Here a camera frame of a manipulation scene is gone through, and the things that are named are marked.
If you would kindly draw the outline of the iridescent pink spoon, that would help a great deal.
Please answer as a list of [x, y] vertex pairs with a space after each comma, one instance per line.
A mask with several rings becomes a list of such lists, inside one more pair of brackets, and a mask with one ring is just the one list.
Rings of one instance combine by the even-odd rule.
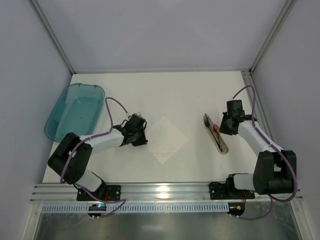
[[213, 125], [213, 131], [214, 131], [214, 134], [215, 134], [215, 140], [219, 146], [219, 148], [222, 150], [222, 148], [224, 147], [224, 144], [223, 144], [223, 139], [220, 135], [220, 128], [217, 124], [214, 124]]

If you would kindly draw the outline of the black fork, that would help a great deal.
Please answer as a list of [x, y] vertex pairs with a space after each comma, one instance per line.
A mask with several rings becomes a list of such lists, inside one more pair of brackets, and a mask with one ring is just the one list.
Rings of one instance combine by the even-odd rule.
[[223, 148], [222, 148], [222, 149], [219, 148], [219, 145], [217, 144], [216, 139], [215, 139], [214, 123], [212, 122], [212, 120], [211, 120], [211, 118], [209, 117], [209, 115], [206, 114], [206, 113], [205, 113], [204, 116], [203, 116], [203, 122], [204, 122], [205, 127], [209, 130], [209, 132], [210, 132], [211, 135], [213, 136], [213, 139], [214, 139], [214, 141], [215, 141], [215, 143], [216, 143], [217, 148], [219, 149], [219, 151], [220, 151], [221, 153], [226, 153], [226, 152], [227, 152], [226, 144], [225, 144], [225, 142], [224, 142], [223, 139], [222, 139], [222, 141], [223, 141]]

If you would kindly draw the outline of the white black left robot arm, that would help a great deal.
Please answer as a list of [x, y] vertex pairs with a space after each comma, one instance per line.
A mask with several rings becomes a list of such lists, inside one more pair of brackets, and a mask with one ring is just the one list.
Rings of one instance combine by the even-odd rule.
[[87, 170], [88, 162], [96, 152], [126, 145], [146, 145], [146, 126], [147, 121], [135, 113], [104, 133], [84, 136], [68, 133], [51, 154], [47, 165], [60, 176], [62, 183], [78, 189], [78, 201], [119, 201], [120, 196], [112, 196], [105, 181]]

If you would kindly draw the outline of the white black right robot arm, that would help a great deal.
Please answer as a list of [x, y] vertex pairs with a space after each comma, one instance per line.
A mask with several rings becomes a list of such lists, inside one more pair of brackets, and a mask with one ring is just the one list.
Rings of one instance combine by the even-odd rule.
[[[241, 100], [227, 101], [220, 125], [214, 124], [207, 114], [203, 122], [221, 153], [227, 150], [221, 135], [238, 135], [257, 157], [253, 173], [232, 173], [225, 182], [211, 182], [211, 200], [254, 199], [255, 194], [267, 195], [277, 202], [294, 199], [298, 191], [296, 154], [276, 145], [263, 132], [254, 114], [245, 113]], [[289, 194], [289, 197], [281, 199], [277, 194]]]

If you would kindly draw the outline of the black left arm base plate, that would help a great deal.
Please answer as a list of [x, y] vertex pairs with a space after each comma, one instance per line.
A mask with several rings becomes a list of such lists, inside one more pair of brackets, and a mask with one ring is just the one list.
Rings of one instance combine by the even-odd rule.
[[121, 199], [121, 186], [102, 183], [96, 191], [85, 191], [83, 187], [77, 186], [77, 201], [119, 201]]

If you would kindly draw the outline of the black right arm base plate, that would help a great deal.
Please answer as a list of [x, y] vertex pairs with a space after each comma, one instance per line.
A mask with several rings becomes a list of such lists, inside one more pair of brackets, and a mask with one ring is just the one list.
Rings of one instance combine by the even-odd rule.
[[208, 185], [211, 200], [253, 200], [255, 194], [250, 190], [239, 190], [225, 182], [211, 182]]

